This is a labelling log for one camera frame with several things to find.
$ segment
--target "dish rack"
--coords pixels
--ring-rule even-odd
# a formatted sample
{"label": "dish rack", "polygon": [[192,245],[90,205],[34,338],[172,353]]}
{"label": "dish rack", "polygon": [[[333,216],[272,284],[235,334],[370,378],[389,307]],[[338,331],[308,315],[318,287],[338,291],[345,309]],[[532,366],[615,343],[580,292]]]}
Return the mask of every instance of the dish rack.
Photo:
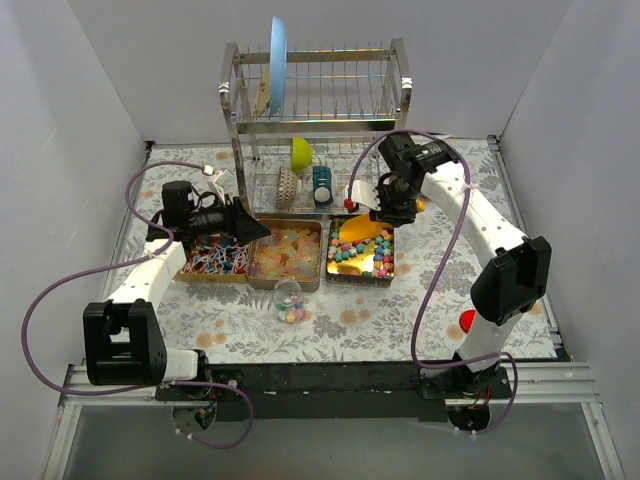
{"label": "dish rack", "polygon": [[[269,65],[269,52],[241,52],[228,43],[220,77],[220,103],[233,150],[238,195],[258,214],[293,214],[309,218],[346,212],[343,189],[370,132],[402,128],[411,102],[412,81],[404,42],[383,45],[317,49],[294,46],[287,54],[285,102],[279,115],[256,115],[253,101]],[[305,138],[314,151],[313,165],[331,168],[334,204],[316,209],[312,173],[301,175],[302,191],[294,204],[276,209],[276,176],[289,167],[291,137]],[[245,164],[242,145],[248,144]],[[384,171],[377,152],[360,167],[358,178],[377,182]]]}

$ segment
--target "floral tablecloth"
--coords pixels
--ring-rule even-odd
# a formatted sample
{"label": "floral tablecloth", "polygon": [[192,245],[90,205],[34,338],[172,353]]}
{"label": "floral tablecloth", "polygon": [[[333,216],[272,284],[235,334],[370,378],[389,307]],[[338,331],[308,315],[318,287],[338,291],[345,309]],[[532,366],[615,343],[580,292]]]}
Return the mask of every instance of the floral tablecloth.
{"label": "floral tablecloth", "polygon": [[[500,213],[511,219],[487,143],[450,141],[469,162],[472,182]],[[330,166],[336,168],[337,165],[350,168],[356,158],[344,149],[324,153],[331,155],[325,155],[322,163],[330,158],[335,161]],[[226,146],[154,148],[150,163],[161,160],[206,163],[234,170],[231,149]],[[266,152],[261,161],[284,160],[274,152]],[[253,161],[246,162],[247,185],[253,184],[256,167]],[[143,180],[138,209],[150,218],[161,209],[162,184],[177,179],[190,180],[200,191],[206,189],[205,178],[196,170],[158,167],[148,171]],[[429,204],[415,224],[396,230],[397,276],[390,288],[333,285],[322,278],[320,290],[307,294],[305,320],[296,325],[276,319],[271,291],[254,290],[248,284],[174,281],[157,312],[162,334],[169,347],[204,349],[210,361],[221,363],[409,360],[409,339],[416,312],[452,230],[444,214]],[[145,234],[145,226],[135,220],[125,258],[141,254]],[[121,271],[117,283],[127,273]],[[449,359],[463,341],[458,318],[472,308],[469,288],[479,273],[480,266],[471,247],[461,238],[422,322],[418,339],[420,357]],[[515,327],[506,349],[517,357],[554,357],[547,326],[544,308],[536,305]]]}

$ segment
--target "transparent jar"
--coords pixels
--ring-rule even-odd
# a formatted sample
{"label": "transparent jar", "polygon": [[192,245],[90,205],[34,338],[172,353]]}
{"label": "transparent jar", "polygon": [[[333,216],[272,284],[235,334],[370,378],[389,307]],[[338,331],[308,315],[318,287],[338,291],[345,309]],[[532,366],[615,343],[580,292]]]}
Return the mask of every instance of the transparent jar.
{"label": "transparent jar", "polygon": [[293,278],[283,278],[276,283],[273,289],[273,304],[278,320],[284,323],[297,323],[304,319],[306,314],[304,292]]}

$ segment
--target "orange scoop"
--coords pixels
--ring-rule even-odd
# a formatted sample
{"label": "orange scoop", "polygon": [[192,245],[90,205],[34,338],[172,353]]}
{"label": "orange scoop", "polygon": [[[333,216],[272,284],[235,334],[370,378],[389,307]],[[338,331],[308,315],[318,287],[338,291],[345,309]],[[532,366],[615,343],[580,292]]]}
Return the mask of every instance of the orange scoop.
{"label": "orange scoop", "polygon": [[353,217],[340,227],[340,241],[344,243],[355,242],[364,238],[373,238],[380,235],[385,224],[372,222],[368,213]]}

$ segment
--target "patterned cup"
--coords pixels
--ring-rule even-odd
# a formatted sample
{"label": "patterned cup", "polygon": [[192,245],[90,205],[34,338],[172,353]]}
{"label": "patterned cup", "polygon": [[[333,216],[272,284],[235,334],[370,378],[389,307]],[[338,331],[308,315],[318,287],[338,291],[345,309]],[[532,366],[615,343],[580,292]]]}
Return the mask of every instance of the patterned cup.
{"label": "patterned cup", "polygon": [[276,208],[290,207],[302,189],[302,180],[291,170],[280,167],[276,184]]}

